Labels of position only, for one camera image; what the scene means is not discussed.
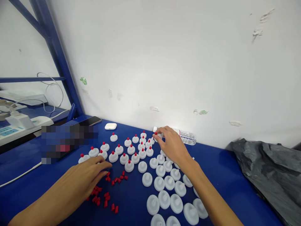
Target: blue tabletop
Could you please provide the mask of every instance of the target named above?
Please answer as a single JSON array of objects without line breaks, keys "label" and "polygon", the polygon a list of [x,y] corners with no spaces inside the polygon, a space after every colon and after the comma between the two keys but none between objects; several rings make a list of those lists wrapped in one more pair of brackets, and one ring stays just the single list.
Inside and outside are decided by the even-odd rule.
[{"label": "blue tabletop", "polygon": [[[89,116],[81,116],[67,124],[74,125],[87,118]],[[124,147],[127,137],[131,139],[135,134],[139,136],[142,133],[142,129],[119,123],[116,130],[105,130],[104,126],[109,122],[111,121],[103,120],[95,125],[99,129],[98,141],[95,143],[74,150],[53,165],[41,165],[20,179],[0,188],[0,225],[7,224],[14,215],[44,194],[71,166],[77,164],[81,153],[88,154],[90,146],[100,148],[102,142],[105,141],[110,145],[108,151],[110,153],[118,144]],[[118,135],[116,142],[110,141],[112,132]],[[151,131],[145,132],[147,139],[153,134]],[[199,143],[194,146],[186,145],[186,147],[244,225],[282,225],[271,208],[257,196],[252,184],[243,176],[233,153]],[[42,148],[41,137],[37,137],[0,155],[0,184],[12,180],[38,164],[41,161]],[[160,153],[159,144],[155,143],[153,149],[153,157],[155,157]],[[148,164],[147,172],[152,174],[154,181],[156,172],[149,167],[150,159],[151,157],[146,157],[143,161]],[[119,177],[123,170],[124,166],[118,160],[113,163],[110,177],[112,179]],[[138,172],[138,165],[135,165],[134,170],[126,175],[129,177],[128,180],[123,180],[115,186],[111,186],[111,183],[103,178],[98,183],[98,186],[103,188],[99,194],[101,205],[97,207],[91,200],[85,201],[61,225],[149,225],[152,216],[146,209],[146,201],[151,194],[157,196],[159,193],[155,190],[153,183],[148,188],[143,186],[142,174]],[[111,200],[108,208],[104,208],[103,195],[108,191]],[[168,191],[168,193],[172,195],[175,191]],[[187,188],[186,195],[182,197],[183,204],[192,203],[195,198],[197,197],[193,188]],[[111,212],[112,203],[119,206],[119,213],[116,215]],[[165,221],[172,215],[178,218],[181,225],[189,225],[183,212],[175,214],[170,207],[166,210],[160,208],[159,214]],[[212,222],[210,218],[200,219],[198,225],[212,225]]]}]

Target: sticker residue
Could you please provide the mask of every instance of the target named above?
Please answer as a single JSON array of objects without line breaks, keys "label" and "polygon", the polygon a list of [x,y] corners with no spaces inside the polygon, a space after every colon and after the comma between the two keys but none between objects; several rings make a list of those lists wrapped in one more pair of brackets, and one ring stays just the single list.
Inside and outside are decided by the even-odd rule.
[{"label": "sticker residue", "polygon": [[87,80],[85,77],[81,77],[79,80],[82,81],[84,85],[87,85]]},{"label": "sticker residue", "polygon": [[159,111],[158,107],[150,106],[150,109],[151,109],[151,110],[154,110],[154,111]]}]

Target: outlet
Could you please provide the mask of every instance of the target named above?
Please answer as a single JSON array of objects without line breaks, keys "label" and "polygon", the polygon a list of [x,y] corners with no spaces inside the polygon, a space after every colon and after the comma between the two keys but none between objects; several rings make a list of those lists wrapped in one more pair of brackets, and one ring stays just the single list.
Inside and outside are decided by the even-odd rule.
[{"label": "outlet", "polygon": [[7,131],[7,130],[11,130],[11,129],[12,129],[12,128],[9,127],[9,126],[4,127],[4,128],[2,128],[2,129],[0,129],[0,133],[5,132],[5,131]]},{"label": "outlet", "polygon": [[2,136],[5,137],[5,136],[11,135],[11,134],[13,134],[15,132],[18,132],[18,130],[16,130],[16,129],[8,130],[6,132],[0,133],[0,135],[2,135]]}]

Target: hand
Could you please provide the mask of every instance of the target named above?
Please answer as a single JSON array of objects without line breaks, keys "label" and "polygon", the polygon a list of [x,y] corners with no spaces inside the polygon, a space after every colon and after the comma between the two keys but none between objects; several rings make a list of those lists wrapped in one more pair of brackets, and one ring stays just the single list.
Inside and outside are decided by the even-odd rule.
[{"label": "hand", "polygon": [[57,225],[71,215],[92,193],[112,167],[102,156],[72,166],[37,201],[17,214],[9,225]]},{"label": "hand", "polygon": [[164,134],[165,142],[158,135],[153,137],[158,141],[161,149],[170,158],[175,162],[180,168],[188,160],[192,159],[189,155],[187,148],[185,147],[181,137],[169,126],[160,127],[156,131],[158,134]]}]

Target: blue shelf frame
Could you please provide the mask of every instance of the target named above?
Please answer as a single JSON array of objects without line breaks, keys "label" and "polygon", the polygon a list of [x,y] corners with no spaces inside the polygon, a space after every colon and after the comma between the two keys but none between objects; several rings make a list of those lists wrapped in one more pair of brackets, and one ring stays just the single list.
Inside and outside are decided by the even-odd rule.
[{"label": "blue shelf frame", "polygon": [[[34,10],[35,16],[19,0],[9,0],[11,4],[28,20],[28,22],[43,36],[45,39],[52,59],[55,63],[59,77],[53,77],[56,81],[62,81],[68,99],[72,105],[67,120],[70,121],[74,116],[84,114],[76,88],[74,86],[68,64],[57,35],[49,8],[46,0],[29,0]],[[0,83],[13,82],[41,82],[52,81],[49,77],[24,77],[24,78],[0,78]]]}]

